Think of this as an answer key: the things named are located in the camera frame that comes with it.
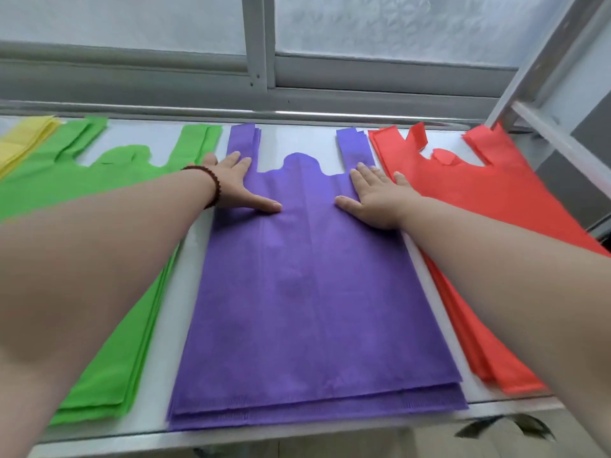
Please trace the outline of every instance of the white table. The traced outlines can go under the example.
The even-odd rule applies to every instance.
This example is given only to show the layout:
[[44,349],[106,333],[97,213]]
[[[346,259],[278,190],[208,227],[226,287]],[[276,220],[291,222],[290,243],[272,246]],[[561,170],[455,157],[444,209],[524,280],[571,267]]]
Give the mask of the white table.
[[[0,133],[14,125],[19,119],[18,117],[0,117]],[[108,129],[80,156],[78,161],[89,165],[108,149],[136,143],[149,145],[152,153],[151,162],[154,165],[163,165],[179,137],[182,126],[186,123],[112,120],[108,124]],[[230,127],[231,124],[223,125],[223,133],[216,149],[219,159],[225,156]],[[344,172],[335,139],[335,131],[340,127],[276,124],[259,124],[258,127],[262,130],[258,171],[279,169],[284,157],[300,152],[315,157],[323,173],[327,175]],[[401,130],[401,132],[405,136],[407,130]],[[455,152],[467,162],[481,165],[478,157],[462,141],[460,132],[429,130],[427,134],[430,142],[425,149],[425,155],[430,155],[433,148],[441,147]],[[82,457],[164,448],[198,447],[323,432],[423,426],[504,413],[562,408],[559,400],[549,395],[509,398],[499,390],[489,389],[470,372],[432,278],[416,246],[406,236],[406,245],[416,266],[418,277],[462,374],[462,390],[469,402],[469,410],[370,420],[165,432],[165,414],[191,322],[211,222],[212,212],[202,213],[185,239],[167,285],[163,306],[142,373],[140,389],[131,412],[118,420],[89,421],[50,427],[42,436],[41,443],[32,450],[31,458]]]

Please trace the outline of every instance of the floor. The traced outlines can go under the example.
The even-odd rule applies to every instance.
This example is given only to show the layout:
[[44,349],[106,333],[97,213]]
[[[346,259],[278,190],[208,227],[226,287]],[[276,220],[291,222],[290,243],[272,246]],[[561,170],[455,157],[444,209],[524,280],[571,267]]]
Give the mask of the floor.
[[556,441],[532,439],[502,420],[479,439],[458,439],[466,423],[418,429],[350,432],[269,440],[200,450],[121,455],[120,458],[605,458],[566,410],[537,413]]

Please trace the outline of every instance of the frosted glass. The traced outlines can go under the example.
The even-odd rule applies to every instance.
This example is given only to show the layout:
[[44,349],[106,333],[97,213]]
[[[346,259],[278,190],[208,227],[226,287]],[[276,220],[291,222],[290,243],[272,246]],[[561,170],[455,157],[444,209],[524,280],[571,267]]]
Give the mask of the frosted glass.
[[276,51],[519,66],[567,0],[276,0]]
[[0,40],[246,54],[242,0],[0,0]]

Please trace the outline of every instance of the stack of red bags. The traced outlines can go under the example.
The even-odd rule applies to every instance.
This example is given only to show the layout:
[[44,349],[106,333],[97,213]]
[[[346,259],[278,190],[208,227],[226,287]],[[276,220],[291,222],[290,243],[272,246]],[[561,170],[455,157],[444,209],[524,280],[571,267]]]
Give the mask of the stack of red bags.
[[[371,130],[369,137],[386,174],[401,172],[423,196],[607,254],[547,191],[500,125],[494,130],[481,125],[462,136],[484,167],[444,149],[435,149],[431,159],[422,156],[428,143],[422,123],[411,127],[405,139],[394,126]],[[545,390],[423,255],[471,370],[508,394]]]

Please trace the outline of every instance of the brown bracelet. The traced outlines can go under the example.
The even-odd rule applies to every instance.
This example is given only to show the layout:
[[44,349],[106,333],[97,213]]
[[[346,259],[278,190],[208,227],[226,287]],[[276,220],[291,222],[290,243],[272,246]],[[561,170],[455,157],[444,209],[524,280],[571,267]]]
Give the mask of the brown bracelet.
[[186,167],[183,167],[180,170],[189,170],[189,169],[201,170],[201,171],[206,172],[208,175],[210,175],[210,177],[214,181],[214,197],[209,202],[209,204],[206,207],[204,207],[204,209],[208,209],[209,207],[216,206],[219,199],[221,199],[221,182],[219,182],[219,179],[216,177],[214,172],[210,170],[208,167],[204,167],[203,165],[187,165]]

